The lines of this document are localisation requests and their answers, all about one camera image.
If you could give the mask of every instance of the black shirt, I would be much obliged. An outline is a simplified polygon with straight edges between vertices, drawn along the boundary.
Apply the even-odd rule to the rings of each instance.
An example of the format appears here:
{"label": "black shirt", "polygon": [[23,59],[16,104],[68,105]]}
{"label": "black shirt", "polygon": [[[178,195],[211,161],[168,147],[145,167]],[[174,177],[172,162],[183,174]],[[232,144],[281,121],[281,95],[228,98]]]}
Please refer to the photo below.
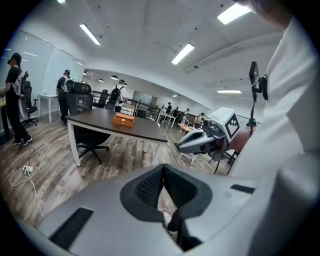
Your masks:
{"label": "black shirt", "polygon": [[166,113],[167,113],[167,114],[170,114],[171,109],[172,109],[172,106],[171,106],[171,105],[169,105],[169,106],[167,107],[167,109],[166,109]]}
{"label": "black shirt", "polygon": [[5,104],[6,107],[15,107],[18,106],[19,96],[16,95],[15,90],[12,86],[19,76],[19,69],[14,66],[10,68],[8,75],[6,77],[5,83],[11,83],[9,91],[5,94]]}
{"label": "black shirt", "polygon": [[65,76],[61,77],[58,81],[58,83],[56,84],[56,87],[59,89],[59,93],[58,93],[58,101],[59,100],[64,100],[66,98],[66,93],[63,89],[63,85],[66,81]]}

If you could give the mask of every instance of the power strip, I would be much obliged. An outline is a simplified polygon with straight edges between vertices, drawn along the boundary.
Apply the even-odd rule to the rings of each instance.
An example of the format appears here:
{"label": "power strip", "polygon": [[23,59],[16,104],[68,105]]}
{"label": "power strip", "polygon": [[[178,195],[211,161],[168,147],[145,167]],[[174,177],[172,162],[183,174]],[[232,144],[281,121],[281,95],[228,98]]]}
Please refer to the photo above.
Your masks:
{"label": "power strip", "polygon": [[32,166],[25,165],[25,166],[23,167],[23,174],[24,174],[24,176],[27,176],[28,173],[31,174],[33,171],[34,171],[34,168],[33,168]]}

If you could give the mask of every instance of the white cable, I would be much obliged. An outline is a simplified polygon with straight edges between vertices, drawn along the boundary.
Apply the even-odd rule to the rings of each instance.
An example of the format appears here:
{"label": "white cable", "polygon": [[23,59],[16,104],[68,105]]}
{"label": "white cable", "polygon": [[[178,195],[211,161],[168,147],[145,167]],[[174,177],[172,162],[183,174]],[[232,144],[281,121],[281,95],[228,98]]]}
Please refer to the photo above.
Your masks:
{"label": "white cable", "polygon": [[52,146],[56,141],[62,141],[62,140],[65,140],[64,142],[65,142],[66,144],[68,144],[68,143],[67,143],[67,140],[68,140],[68,139],[69,139],[69,136],[65,135],[65,136],[62,136],[62,137],[60,137],[60,138],[57,138],[54,142],[52,142],[52,143],[50,144],[48,150],[46,151],[44,157],[42,158],[42,160],[41,160],[41,162],[40,162],[38,171],[36,171],[35,173],[33,173],[33,175],[30,175],[29,169],[28,169],[27,175],[25,176],[26,179],[20,181],[18,184],[12,184],[11,179],[12,179],[12,177],[13,177],[17,172],[19,172],[19,171],[21,171],[21,170],[24,170],[24,169],[23,169],[23,168],[22,168],[22,169],[19,169],[19,170],[15,171],[14,174],[11,175],[9,181],[10,181],[10,183],[11,183],[11,185],[12,185],[13,187],[17,187],[17,186],[19,186],[20,184],[22,184],[22,183],[24,183],[24,182],[30,182],[30,183],[32,184],[33,188],[34,188],[34,204],[33,204],[33,208],[32,208],[32,211],[28,214],[28,216],[27,216],[24,220],[27,220],[27,219],[30,217],[30,215],[34,212],[34,210],[35,210],[35,208],[36,208],[36,199],[38,200],[40,212],[41,212],[42,216],[45,217],[45,216],[44,216],[44,213],[42,212],[41,205],[40,205],[40,200],[39,200],[39,197],[38,197],[38,195],[37,195],[37,189],[36,189],[36,186],[35,186],[32,178],[33,178],[37,173],[40,172],[41,165],[42,165],[42,161],[43,161],[43,160],[45,159],[45,157],[47,156],[47,154],[48,154],[51,146]]}

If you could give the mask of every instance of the ceiling light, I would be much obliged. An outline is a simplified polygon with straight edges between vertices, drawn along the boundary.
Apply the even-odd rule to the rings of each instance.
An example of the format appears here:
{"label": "ceiling light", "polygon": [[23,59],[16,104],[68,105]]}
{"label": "ceiling light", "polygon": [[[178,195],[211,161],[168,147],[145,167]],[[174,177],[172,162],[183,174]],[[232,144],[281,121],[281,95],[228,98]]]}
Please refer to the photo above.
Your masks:
{"label": "ceiling light", "polygon": [[236,18],[239,18],[240,16],[247,14],[251,12],[251,9],[247,6],[240,5],[238,3],[231,6],[229,9],[225,10],[223,13],[221,13],[217,18],[223,23],[228,24],[229,22],[232,22]]}
{"label": "ceiling light", "polygon": [[241,94],[240,90],[217,90],[219,94]]}
{"label": "ceiling light", "polygon": [[100,45],[100,43],[95,38],[95,36],[91,33],[91,31],[89,30],[86,24],[81,24],[80,27],[83,29],[84,32],[86,32],[86,34],[92,39],[92,41],[94,41],[96,45]]}
{"label": "ceiling light", "polygon": [[32,56],[35,56],[35,57],[38,57],[38,55],[35,55],[35,54],[32,54],[32,53],[29,53],[29,52],[23,52],[24,54],[28,54],[28,55],[32,55]]}
{"label": "ceiling light", "polygon": [[194,45],[191,43],[188,43],[179,53],[173,61],[171,62],[172,64],[177,65],[179,61],[181,61],[188,53],[190,53],[193,49],[195,48]]}

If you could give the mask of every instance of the black office chair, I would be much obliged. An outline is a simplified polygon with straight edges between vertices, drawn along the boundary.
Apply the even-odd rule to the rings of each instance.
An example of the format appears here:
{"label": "black office chair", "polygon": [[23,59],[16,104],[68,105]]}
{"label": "black office chair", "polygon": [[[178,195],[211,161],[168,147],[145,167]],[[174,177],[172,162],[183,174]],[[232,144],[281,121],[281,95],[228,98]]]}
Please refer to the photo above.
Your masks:
{"label": "black office chair", "polygon": [[[91,87],[87,83],[75,82],[72,91],[66,94],[66,102],[71,115],[77,114],[85,110],[91,110],[93,104],[93,95],[91,94]],[[77,143],[77,148],[85,149],[80,155],[79,158],[83,157],[89,151],[94,154],[98,159],[100,165],[102,161],[97,155],[97,149],[106,149],[109,151],[108,146],[99,146],[104,143],[109,137],[110,134],[90,130],[80,126],[74,126],[74,137],[75,143]]]}
{"label": "black office chair", "polygon": [[36,102],[38,99],[33,99],[34,100],[34,106],[32,106],[31,103],[31,92],[32,92],[32,87],[30,85],[29,81],[25,81],[24,82],[24,97],[25,97],[25,102],[26,102],[26,107],[28,110],[28,120],[24,120],[21,123],[23,124],[23,126],[26,126],[26,124],[30,125],[29,123],[34,123],[35,126],[37,126],[37,122],[38,119],[35,118],[30,118],[30,114],[36,112],[38,110],[38,108],[36,107]]}
{"label": "black office chair", "polygon": [[102,93],[100,94],[100,99],[99,102],[97,103],[97,100],[94,99],[94,103],[92,103],[92,105],[96,108],[104,108],[106,106],[106,100],[109,97],[109,93],[108,90],[103,90]]}

